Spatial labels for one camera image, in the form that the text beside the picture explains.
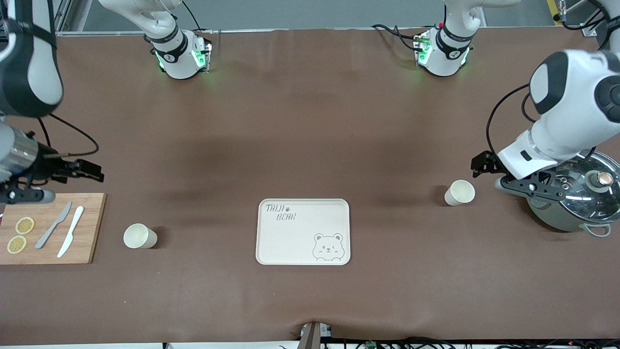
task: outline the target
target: paper cup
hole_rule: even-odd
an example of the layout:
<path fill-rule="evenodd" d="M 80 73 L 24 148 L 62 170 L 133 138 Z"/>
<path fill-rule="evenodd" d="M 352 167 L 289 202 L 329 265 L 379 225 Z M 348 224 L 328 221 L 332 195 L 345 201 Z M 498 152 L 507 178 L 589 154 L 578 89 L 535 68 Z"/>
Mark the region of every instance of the paper cup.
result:
<path fill-rule="evenodd" d="M 157 234 L 144 224 L 132 224 L 125 230 L 123 241 L 129 248 L 151 248 L 157 242 Z"/>
<path fill-rule="evenodd" d="M 471 202 L 474 196 L 476 196 L 474 186 L 468 181 L 459 179 L 452 183 L 443 197 L 448 205 L 458 206 Z"/>

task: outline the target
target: wooden cutting board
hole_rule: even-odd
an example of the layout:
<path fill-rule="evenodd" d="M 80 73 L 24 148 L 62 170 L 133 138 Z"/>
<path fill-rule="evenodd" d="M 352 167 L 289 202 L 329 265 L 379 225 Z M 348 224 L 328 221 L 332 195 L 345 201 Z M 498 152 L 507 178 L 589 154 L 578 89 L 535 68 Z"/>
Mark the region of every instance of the wooden cutting board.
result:
<path fill-rule="evenodd" d="M 69 214 L 54 229 L 45 246 L 37 250 L 35 245 L 39 238 L 51 227 L 69 201 L 72 202 Z M 0 265 L 90 263 L 104 205 L 104 193 L 56 194 L 56 199 L 49 204 L 7 205 L 0 224 Z M 84 206 L 84 213 L 73 232 L 73 242 L 69 250 L 58 258 L 56 256 L 67 236 L 78 206 Z M 23 217 L 33 218 L 35 227 L 23 235 L 27 239 L 26 248 L 12 255 L 7 250 L 7 244 L 12 237 L 18 235 L 15 224 Z"/>

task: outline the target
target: lemon slice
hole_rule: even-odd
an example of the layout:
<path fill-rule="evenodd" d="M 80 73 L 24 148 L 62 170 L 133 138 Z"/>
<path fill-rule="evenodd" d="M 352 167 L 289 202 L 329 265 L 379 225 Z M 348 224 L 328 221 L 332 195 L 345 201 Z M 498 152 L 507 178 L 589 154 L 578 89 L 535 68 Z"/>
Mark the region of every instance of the lemon slice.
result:
<path fill-rule="evenodd" d="M 24 217 L 15 224 L 15 231 L 18 234 L 28 234 L 35 228 L 35 220 L 30 217 Z"/>
<path fill-rule="evenodd" d="M 23 251 L 26 248 L 26 237 L 23 237 L 21 235 L 12 237 L 9 240 L 9 244 L 6 245 L 6 249 L 7 251 L 9 251 L 9 253 L 11 255 L 14 255 L 16 253 L 20 253 L 21 251 Z"/>

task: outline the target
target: white knife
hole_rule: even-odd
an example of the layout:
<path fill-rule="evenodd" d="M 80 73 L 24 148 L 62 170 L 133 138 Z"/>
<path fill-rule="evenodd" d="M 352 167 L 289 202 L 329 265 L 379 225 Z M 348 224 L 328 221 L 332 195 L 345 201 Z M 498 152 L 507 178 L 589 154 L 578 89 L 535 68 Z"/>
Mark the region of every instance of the white knife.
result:
<path fill-rule="evenodd" d="M 70 209 L 71 209 L 71 201 L 67 202 L 67 206 L 64 207 L 63 211 L 60 212 L 60 215 L 58 216 L 58 218 L 56 218 L 56 222 L 54 222 L 51 225 L 51 227 L 47 230 L 47 232 L 45 232 L 45 234 L 43 234 L 43 236 L 39 239 L 39 241 L 37 241 L 37 244 L 35 245 L 36 249 L 43 248 L 43 246 L 47 242 L 47 239 L 50 238 L 51 233 L 54 231 L 54 229 L 56 229 L 56 226 L 62 223 L 62 221 L 64 221 L 65 218 L 67 218 L 67 215 L 69 214 Z"/>
<path fill-rule="evenodd" d="M 56 257 L 62 257 L 64 253 L 67 252 L 67 250 L 69 249 L 69 246 L 71 246 L 71 242 L 73 242 L 73 230 L 75 230 L 76 226 L 78 225 L 77 222 L 79 221 L 80 217 L 82 217 L 82 212 L 84 212 L 84 206 L 78 206 L 76 209 L 76 213 L 73 215 L 73 221 L 71 222 L 71 227 L 69 228 L 67 237 L 64 238 L 63 246 L 60 248 L 58 256 Z"/>

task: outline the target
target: brown tablecloth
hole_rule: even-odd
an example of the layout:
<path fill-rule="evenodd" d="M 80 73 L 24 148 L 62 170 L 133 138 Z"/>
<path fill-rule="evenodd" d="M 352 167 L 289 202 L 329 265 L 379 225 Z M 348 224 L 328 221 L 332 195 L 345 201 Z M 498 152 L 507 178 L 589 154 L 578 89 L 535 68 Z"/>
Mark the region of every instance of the brown tablecloth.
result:
<path fill-rule="evenodd" d="M 471 178 L 495 103 L 554 51 L 593 39 L 482 29 L 449 78 L 385 32 L 214 40 L 211 73 L 175 81 L 141 37 L 60 38 L 57 114 L 99 141 L 91 160 L 106 179 L 53 188 L 105 192 L 107 207 L 91 265 L 0 268 L 0 344 L 284 340 L 311 320 L 356 338 L 620 337 L 620 226 L 553 231 L 495 190 L 497 175 L 472 180 L 468 206 L 441 198 Z M 528 127 L 520 102 L 496 115 L 496 148 Z M 47 124 L 58 150 L 90 147 Z M 600 150 L 620 158 L 619 145 Z M 258 264 L 268 197 L 347 200 L 349 264 Z M 156 248 L 123 245 L 135 222 L 156 228 Z"/>

